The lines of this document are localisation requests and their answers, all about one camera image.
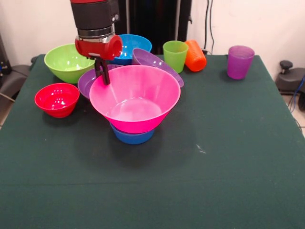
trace cup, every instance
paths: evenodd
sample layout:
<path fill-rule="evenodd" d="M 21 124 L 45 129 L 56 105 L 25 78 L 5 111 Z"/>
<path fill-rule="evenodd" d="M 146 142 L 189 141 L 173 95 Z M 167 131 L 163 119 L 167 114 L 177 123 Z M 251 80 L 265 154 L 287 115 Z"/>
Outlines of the cup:
<path fill-rule="evenodd" d="M 206 58 L 198 44 L 195 40 L 190 40 L 185 42 L 189 46 L 187 51 L 185 65 L 192 71 L 201 71 L 206 66 Z"/>
<path fill-rule="evenodd" d="M 227 74 L 235 80 L 246 77 L 254 58 L 254 50 L 242 45 L 233 46 L 229 49 Z"/>
<path fill-rule="evenodd" d="M 181 41 L 170 41 L 163 45 L 165 62 L 177 73 L 183 71 L 188 46 Z"/>

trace purple cup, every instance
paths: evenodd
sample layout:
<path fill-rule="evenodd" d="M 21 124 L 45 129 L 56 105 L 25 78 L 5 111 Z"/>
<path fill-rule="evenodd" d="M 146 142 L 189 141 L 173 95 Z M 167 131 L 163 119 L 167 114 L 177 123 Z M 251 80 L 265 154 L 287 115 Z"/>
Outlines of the purple cup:
<path fill-rule="evenodd" d="M 111 70 L 114 68 L 121 67 L 122 65 L 108 64 L 107 66 L 108 66 L 108 70 Z M 95 75 L 94 68 L 85 72 L 78 80 L 77 86 L 78 86 L 78 89 L 80 90 L 80 93 L 89 100 L 90 100 L 89 91 L 95 80 L 96 80 L 96 75 Z"/>
<path fill-rule="evenodd" d="M 251 66 L 254 54 L 254 50 L 247 46 L 231 47 L 228 55 L 228 76 L 235 80 L 244 79 Z"/>
<path fill-rule="evenodd" d="M 173 68 L 171 68 L 167 63 L 165 63 L 159 57 L 153 55 L 152 53 L 150 53 L 144 49 L 135 48 L 133 50 L 132 64 L 147 65 L 147 66 L 160 68 L 160 69 L 168 72 L 169 74 L 171 74 L 178 81 L 180 87 L 184 86 L 183 79 Z"/>

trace red bowl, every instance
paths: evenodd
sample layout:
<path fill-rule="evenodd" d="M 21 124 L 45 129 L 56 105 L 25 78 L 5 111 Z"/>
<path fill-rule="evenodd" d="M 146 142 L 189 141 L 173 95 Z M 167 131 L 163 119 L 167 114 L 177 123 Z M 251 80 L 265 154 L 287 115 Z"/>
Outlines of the red bowl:
<path fill-rule="evenodd" d="M 36 105 L 48 115 L 64 118 L 72 113 L 80 97 L 78 88 L 69 83 L 50 84 L 35 95 Z"/>

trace blue bowl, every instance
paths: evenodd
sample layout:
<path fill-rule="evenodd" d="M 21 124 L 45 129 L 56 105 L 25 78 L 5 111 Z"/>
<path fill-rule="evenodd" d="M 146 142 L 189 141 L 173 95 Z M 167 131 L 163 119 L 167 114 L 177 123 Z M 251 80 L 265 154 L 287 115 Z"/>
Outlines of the blue bowl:
<path fill-rule="evenodd" d="M 148 52 L 152 50 L 152 43 L 145 37 L 133 34 L 119 35 L 123 41 L 123 48 L 121 55 L 116 57 L 111 64 L 130 65 L 132 63 L 132 52 L 134 48 L 144 49 Z"/>
<path fill-rule="evenodd" d="M 130 145 L 138 145 L 144 142 L 147 142 L 154 134 L 154 130 L 142 133 L 142 134 L 129 134 L 123 131 L 118 130 L 114 127 L 111 123 L 110 126 L 112 127 L 116 137 L 121 140 L 122 142 Z"/>

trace purple bowl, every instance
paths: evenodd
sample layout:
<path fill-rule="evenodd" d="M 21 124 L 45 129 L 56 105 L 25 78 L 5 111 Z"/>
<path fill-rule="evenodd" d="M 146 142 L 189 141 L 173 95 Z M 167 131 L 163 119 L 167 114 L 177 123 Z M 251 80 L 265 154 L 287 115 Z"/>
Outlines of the purple bowl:
<path fill-rule="evenodd" d="M 114 68 L 118 68 L 121 67 L 122 65 L 117 65 L 117 64 L 108 64 L 108 70 L 114 69 Z M 86 97 L 87 99 L 89 99 L 89 91 L 90 88 L 93 84 L 93 82 L 96 80 L 96 75 L 95 75 L 95 69 L 91 69 L 89 71 L 87 71 L 86 73 L 84 73 L 79 81 L 78 81 L 78 89 L 80 90 L 81 94 Z"/>
<path fill-rule="evenodd" d="M 171 74 L 173 77 L 175 77 L 180 87 L 184 86 L 183 79 L 173 68 L 171 68 L 167 63 L 165 63 L 159 57 L 153 55 L 152 53 L 146 50 L 135 48 L 132 52 L 132 64 L 148 65 L 148 66 L 160 68 Z"/>

